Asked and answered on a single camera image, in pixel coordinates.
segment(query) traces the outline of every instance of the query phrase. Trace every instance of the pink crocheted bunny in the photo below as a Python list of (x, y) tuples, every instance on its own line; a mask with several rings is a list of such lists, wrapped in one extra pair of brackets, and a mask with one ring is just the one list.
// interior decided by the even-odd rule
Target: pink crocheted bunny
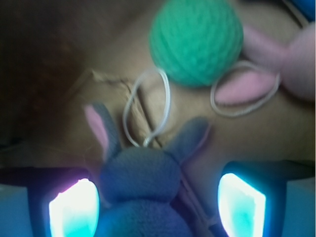
[(304, 28), (289, 45), (281, 45), (250, 26), (243, 27), (243, 54), (264, 70), (247, 70), (221, 85), (218, 104), (257, 100), (280, 83), (291, 94), (315, 101), (315, 23)]

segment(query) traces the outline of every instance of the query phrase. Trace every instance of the glowing light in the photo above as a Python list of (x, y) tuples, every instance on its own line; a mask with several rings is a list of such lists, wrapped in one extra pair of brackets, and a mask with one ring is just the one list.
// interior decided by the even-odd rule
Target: glowing light
[(52, 237), (92, 237), (99, 217), (99, 194), (81, 179), (49, 203)]
[(229, 236), (263, 235), (266, 196), (235, 174), (222, 176), (218, 186), (218, 207)]

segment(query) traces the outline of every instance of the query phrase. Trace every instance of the gray bunny ear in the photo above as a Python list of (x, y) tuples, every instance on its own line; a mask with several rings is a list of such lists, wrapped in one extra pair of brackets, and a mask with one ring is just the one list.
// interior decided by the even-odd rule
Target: gray bunny ear
[(206, 118), (194, 118), (187, 122), (180, 132), (164, 147), (181, 164), (206, 141), (211, 128)]
[(121, 151), (119, 134), (107, 108), (93, 103), (84, 108), (87, 121), (103, 147), (103, 159), (112, 158)]

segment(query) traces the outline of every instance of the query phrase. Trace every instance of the bunny head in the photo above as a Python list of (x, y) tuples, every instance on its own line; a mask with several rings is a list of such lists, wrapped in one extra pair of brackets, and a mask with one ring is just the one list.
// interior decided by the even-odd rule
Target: bunny head
[(122, 149), (118, 131), (103, 104), (85, 108), (88, 123), (104, 150), (101, 192), (111, 204), (146, 199), (170, 202), (180, 184), (180, 165), (205, 141), (210, 125), (204, 118), (188, 122), (163, 150)]

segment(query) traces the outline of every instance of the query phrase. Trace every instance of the pink inner ear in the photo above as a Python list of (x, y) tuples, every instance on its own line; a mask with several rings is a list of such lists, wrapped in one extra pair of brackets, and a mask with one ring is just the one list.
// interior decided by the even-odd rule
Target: pink inner ear
[(251, 102), (265, 96), (272, 90), (276, 75), (247, 71), (219, 86), (215, 101), (222, 105), (237, 105)]
[(94, 110), (93, 106), (86, 106), (84, 111), (91, 129), (103, 147), (103, 151), (105, 153), (109, 148), (109, 138), (103, 125), (103, 121), (100, 115)]

